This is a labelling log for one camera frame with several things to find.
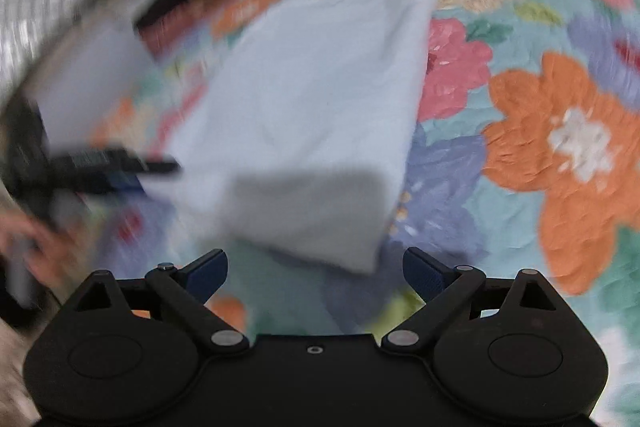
cloth fold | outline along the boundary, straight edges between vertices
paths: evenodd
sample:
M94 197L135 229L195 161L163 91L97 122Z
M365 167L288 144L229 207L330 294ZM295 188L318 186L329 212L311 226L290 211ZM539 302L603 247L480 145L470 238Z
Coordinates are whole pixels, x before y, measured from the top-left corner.
M143 182L200 237L372 273L398 201L437 0L285 0L249 26Z

screw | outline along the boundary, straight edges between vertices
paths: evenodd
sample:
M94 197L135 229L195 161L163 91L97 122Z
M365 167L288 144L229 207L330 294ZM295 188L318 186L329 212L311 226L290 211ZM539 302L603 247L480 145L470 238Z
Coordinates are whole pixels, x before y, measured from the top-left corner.
M244 335L239 331L220 330L211 335L211 342L217 346L236 346L242 342Z
M410 330L391 331L386 337L390 343L396 346L413 346L420 340L418 333Z

triangular cutout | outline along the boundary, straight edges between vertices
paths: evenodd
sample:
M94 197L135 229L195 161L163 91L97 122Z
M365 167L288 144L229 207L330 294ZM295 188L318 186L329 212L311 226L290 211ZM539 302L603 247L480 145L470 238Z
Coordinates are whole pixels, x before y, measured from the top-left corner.
M523 308L534 308L537 310L556 310L556 307L549 300L549 297L546 296L544 290L537 282L533 281L527 283L520 305Z
M104 284L95 282L80 299L76 311L85 312L104 308L111 308L111 299Z

black robotic gripper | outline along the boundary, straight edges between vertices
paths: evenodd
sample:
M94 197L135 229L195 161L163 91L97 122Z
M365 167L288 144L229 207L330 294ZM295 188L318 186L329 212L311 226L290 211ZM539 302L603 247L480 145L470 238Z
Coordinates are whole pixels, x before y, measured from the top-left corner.
M27 355L37 425L594 426L606 359L539 272L488 279L417 248L403 269L426 305L381 346L371 335L251 346L203 306L226 279L221 250L144 279L95 271Z

floral fabric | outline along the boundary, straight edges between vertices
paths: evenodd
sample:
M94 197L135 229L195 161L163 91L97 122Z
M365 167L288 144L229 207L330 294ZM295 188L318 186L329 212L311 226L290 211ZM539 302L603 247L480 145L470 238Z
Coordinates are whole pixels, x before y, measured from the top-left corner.
M278 1L236 0L203 20L161 57L162 74L120 101L95 141L161 152L242 30ZM252 333L379 335L419 306L402 280L405 247L490 277L533 267L568 298L609 358L594 420L640 425L637 2L440 0L406 182L377 271L362 277L283 253L208 245L232 259L225 298L212 309ZM129 224L118 236L129 250L142 235L131 219L110 221ZM170 261L204 251L180 238L180 223L163 230ZM152 236L158 253L140 255L136 271L167 260L163 236ZM108 267L134 277L119 251Z

